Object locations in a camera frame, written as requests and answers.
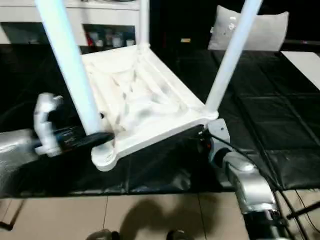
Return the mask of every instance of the cable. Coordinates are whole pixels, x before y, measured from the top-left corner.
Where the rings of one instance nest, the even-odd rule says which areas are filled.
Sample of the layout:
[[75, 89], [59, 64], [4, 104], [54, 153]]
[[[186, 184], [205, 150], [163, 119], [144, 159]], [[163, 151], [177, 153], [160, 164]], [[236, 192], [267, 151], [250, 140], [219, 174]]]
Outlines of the cable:
[[[277, 205], [278, 208], [279, 208], [280, 216], [281, 216], [283, 219], [285, 219], [284, 213], [283, 213], [283, 211], [282, 211], [282, 207], [281, 207], [280, 202], [279, 202], [279, 198], [278, 198], [278, 196], [277, 196], [276, 194], [274, 194], [274, 199], [275, 199], [276, 205]], [[284, 228], [285, 228], [286, 232], [288, 233], [289, 238], [292, 239], [292, 240], [294, 240], [294, 239], [295, 239], [295, 236], [294, 236], [293, 233], [290, 231], [290, 229], [289, 229], [289, 227], [288, 227], [287, 224], [284, 226]]]
[[[292, 206], [292, 204], [290, 203], [289, 199], [287, 198], [287, 196], [285, 195], [285, 193], [280, 189], [280, 187], [278, 186], [278, 184], [276, 183], [275, 180], [273, 180], [267, 173], [265, 173], [261, 168], [259, 168], [256, 163], [246, 154], [244, 153], [243, 151], [241, 151], [240, 149], [238, 149], [237, 147], [233, 146], [232, 144], [230, 144], [229, 142], [221, 139], [220, 137], [217, 137], [216, 135], [213, 135], [212, 133], [210, 133], [208, 130], [206, 130], [205, 132], [202, 132], [204, 135], [207, 135], [209, 137], [212, 137], [214, 139], [217, 139], [218, 141], [224, 143], [225, 145], [231, 147], [232, 149], [234, 149], [236, 152], [238, 152], [239, 154], [241, 154], [242, 156], [244, 156], [245, 158], [247, 158], [253, 165], [255, 165], [261, 176], [264, 177], [265, 179], [268, 180], [268, 182], [271, 183], [271, 185], [281, 194], [281, 196], [283, 197], [286, 205], [288, 206], [289, 210], [291, 211], [291, 213], [294, 213], [295, 212], [295, 209], [294, 207]], [[304, 240], [309, 240], [309, 237], [308, 237], [308, 234], [305, 230], [305, 228], [303, 227], [303, 225], [301, 224], [300, 220], [299, 220], [299, 217], [298, 216], [295, 216], [294, 217], [296, 223], [298, 224], [298, 228], [300, 230], [300, 233], [302, 235], [302, 237], [304, 238]]]
[[[307, 208], [306, 205], [305, 205], [305, 203], [304, 203], [304, 201], [302, 200], [302, 198], [301, 198], [301, 196], [299, 195], [299, 193], [298, 193], [297, 190], [295, 190], [295, 193], [297, 194], [297, 196], [298, 196], [298, 198], [299, 198], [299, 201], [300, 201], [300, 203], [303, 205], [303, 207], [304, 207], [304, 208]], [[311, 218], [310, 218], [310, 216], [309, 216], [309, 213], [307, 212], [307, 213], [305, 213], [305, 214], [306, 214], [306, 217], [307, 217], [307, 219], [308, 219], [308, 222], [309, 222], [310, 226], [311, 226], [315, 231], [317, 231], [318, 233], [320, 233], [320, 230], [319, 230], [319, 229], [314, 225], [314, 223], [312, 222], [312, 220], [311, 220]]]

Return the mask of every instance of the white cushion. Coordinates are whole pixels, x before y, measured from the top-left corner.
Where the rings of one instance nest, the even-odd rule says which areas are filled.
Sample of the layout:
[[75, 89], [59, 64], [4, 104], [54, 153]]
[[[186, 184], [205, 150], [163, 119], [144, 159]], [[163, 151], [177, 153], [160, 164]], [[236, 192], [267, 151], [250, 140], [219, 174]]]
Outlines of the white cushion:
[[[239, 18], [240, 13], [218, 5], [208, 49], [226, 50]], [[276, 15], [257, 15], [244, 50], [278, 51], [286, 37], [288, 18], [287, 11]]]

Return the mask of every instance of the tile floor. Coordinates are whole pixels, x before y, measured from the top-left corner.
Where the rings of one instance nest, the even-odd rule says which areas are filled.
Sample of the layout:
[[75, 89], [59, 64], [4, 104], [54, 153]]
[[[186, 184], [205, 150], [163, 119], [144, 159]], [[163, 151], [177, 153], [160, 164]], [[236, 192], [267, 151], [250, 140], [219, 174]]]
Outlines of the tile floor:
[[[306, 205], [320, 199], [320, 191], [299, 193]], [[299, 209], [296, 193], [286, 194]], [[1, 240], [85, 240], [102, 229], [119, 231], [124, 240], [164, 240], [172, 229], [196, 240], [248, 239], [234, 193], [2, 199], [0, 221], [9, 223], [19, 208], [14, 229], [0, 230]], [[320, 210], [310, 217], [320, 228]], [[301, 221], [310, 238], [319, 240], [304, 216]], [[301, 239], [294, 221], [290, 228]]]

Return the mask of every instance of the black leather surface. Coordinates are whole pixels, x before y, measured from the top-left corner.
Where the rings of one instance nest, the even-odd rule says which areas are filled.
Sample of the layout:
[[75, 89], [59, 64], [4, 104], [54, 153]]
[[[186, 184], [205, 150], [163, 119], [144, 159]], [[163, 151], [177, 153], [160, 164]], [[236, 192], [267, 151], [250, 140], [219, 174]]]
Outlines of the black leather surface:
[[[222, 52], [163, 53], [160, 57], [205, 101]], [[63, 95], [77, 116], [48, 46], [0, 45], [0, 131], [32, 128], [42, 92]], [[274, 53], [244, 53], [219, 108], [231, 143], [285, 189], [320, 187], [319, 91]], [[7, 112], [13, 106], [17, 110]], [[197, 151], [201, 128], [168, 138], [122, 158], [110, 172], [98, 171], [90, 151], [29, 162], [5, 174], [0, 197], [63, 197], [228, 191], [215, 180], [206, 156]]]

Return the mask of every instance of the white shelf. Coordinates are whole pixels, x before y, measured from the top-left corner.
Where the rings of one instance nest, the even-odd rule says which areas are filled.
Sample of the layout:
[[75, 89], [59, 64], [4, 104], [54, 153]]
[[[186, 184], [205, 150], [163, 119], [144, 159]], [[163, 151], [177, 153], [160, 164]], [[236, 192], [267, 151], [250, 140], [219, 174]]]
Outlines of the white shelf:
[[[114, 10], [139, 10], [139, 0], [128, 2], [115, 2], [111, 0], [87, 1], [64, 0], [67, 8], [86, 9], [114, 9]], [[34, 0], [0, 0], [0, 7], [35, 7]]]

